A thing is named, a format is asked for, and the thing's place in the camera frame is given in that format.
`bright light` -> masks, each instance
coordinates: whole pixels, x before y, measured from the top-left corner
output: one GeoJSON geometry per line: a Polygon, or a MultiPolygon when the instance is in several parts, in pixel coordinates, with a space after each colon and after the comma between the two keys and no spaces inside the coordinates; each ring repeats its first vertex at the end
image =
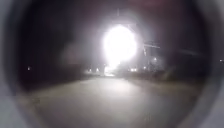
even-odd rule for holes
{"type": "Polygon", "coordinates": [[[105,34],[103,48],[109,66],[116,67],[136,54],[135,35],[128,28],[117,25],[105,34]]]}
{"type": "Polygon", "coordinates": [[[136,68],[131,68],[131,72],[137,72],[136,68]]]}

